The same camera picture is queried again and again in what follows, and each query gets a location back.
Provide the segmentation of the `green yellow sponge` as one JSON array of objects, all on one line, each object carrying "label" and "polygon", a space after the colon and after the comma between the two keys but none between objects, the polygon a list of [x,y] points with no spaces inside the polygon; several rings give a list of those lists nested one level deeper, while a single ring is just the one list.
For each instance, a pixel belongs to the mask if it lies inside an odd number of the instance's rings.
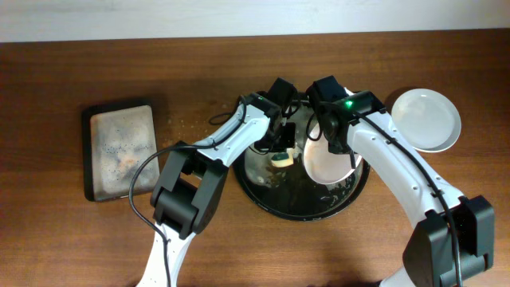
[{"label": "green yellow sponge", "polygon": [[271,157],[271,164],[276,168],[284,168],[292,166],[294,160],[288,152],[279,152]]}]

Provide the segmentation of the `white plate bottom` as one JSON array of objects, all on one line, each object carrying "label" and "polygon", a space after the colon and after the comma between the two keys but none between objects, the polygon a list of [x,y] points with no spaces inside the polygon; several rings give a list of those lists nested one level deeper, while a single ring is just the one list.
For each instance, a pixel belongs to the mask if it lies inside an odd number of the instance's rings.
[{"label": "white plate bottom", "polygon": [[306,139],[303,151],[304,168],[316,183],[330,185],[344,181],[361,164],[362,157],[355,154],[355,166],[351,165],[348,154],[332,154],[324,136],[319,140]]}]

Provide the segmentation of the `white plate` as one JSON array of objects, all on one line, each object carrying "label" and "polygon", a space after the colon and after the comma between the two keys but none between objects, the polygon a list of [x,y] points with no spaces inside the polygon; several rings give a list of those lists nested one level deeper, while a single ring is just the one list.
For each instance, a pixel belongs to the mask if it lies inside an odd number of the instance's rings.
[{"label": "white plate", "polygon": [[417,150],[429,153],[438,153],[450,149],[459,139],[459,132],[453,132],[448,136],[432,137],[425,143],[420,143]]},{"label": "white plate", "polygon": [[319,140],[306,139],[303,151],[304,168],[316,183],[330,185],[344,181],[361,164],[362,157],[355,154],[355,166],[351,165],[348,154],[332,154],[324,136]]}]

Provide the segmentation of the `pale blue plate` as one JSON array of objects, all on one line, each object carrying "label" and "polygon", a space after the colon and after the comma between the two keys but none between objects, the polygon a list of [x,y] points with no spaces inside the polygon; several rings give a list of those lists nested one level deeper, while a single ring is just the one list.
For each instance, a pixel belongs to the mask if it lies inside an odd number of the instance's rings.
[{"label": "pale blue plate", "polygon": [[390,114],[397,130],[416,150],[432,137],[461,134],[461,116],[456,106],[431,89],[414,88],[404,92],[393,103]]}]

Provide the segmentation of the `white plate top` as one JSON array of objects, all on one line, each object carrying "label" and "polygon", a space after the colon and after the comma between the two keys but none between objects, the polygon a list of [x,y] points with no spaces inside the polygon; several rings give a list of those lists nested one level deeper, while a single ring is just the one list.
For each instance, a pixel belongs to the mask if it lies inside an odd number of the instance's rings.
[{"label": "white plate top", "polygon": [[438,153],[450,149],[459,139],[459,132],[453,132],[448,136],[432,137],[425,143],[420,143],[417,150],[429,153]]}]

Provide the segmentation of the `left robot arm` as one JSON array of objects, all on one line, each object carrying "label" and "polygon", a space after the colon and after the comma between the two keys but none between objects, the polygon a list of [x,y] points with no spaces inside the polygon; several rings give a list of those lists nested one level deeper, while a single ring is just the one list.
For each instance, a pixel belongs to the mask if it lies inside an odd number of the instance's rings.
[{"label": "left robot arm", "polygon": [[175,286],[193,238],[218,208],[230,166],[253,148],[264,155],[294,144],[290,116],[297,89],[277,78],[266,92],[240,96],[236,108],[213,134],[194,144],[164,148],[167,161],[151,194],[153,217],[142,221],[155,232],[141,286]]}]

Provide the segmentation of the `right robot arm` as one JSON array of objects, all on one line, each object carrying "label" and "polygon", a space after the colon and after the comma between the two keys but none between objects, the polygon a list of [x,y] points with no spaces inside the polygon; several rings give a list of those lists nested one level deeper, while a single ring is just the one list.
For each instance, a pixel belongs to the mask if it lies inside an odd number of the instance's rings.
[{"label": "right robot arm", "polygon": [[402,267],[381,286],[461,286],[493,266],[495,215],[489,201],[467,198],[394,129],[370,91],[348,92],[333,76],[306,90],[333,154],[360,155],[388,186],[414,231]]}]

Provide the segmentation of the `black round tray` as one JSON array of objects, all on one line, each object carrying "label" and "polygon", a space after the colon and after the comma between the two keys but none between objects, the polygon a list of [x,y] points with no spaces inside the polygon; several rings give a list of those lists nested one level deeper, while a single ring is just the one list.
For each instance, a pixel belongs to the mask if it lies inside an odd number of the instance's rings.
[{"label": "black round tray", "polygon": [[295,124],[295,145],[288,152],[294,160],[289,167],[276,168],[271,157],[279,152],[259,152],[250,147],[233,163],[233,171],[248,197],[270,214],[294,221],[313,221],[331,217],[353,203],[364,188],[370,165],[361,164],[344,181],[323,185],[314,182],[303,163],[306,139],[317,141],[319,125],[312,118],[308,100],[294,100],[294,114],[285,124]]}]

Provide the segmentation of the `black rectangular soapy tray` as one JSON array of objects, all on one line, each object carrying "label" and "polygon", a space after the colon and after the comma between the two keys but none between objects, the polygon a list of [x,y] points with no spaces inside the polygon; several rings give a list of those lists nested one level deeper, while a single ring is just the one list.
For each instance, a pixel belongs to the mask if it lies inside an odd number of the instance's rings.
[{"label": "black rectangular soapy tray", "polygon": [[81,131],[85,198],[128,197],[136,170],[157,149],[151,102],[135,98],[88,107]]}]

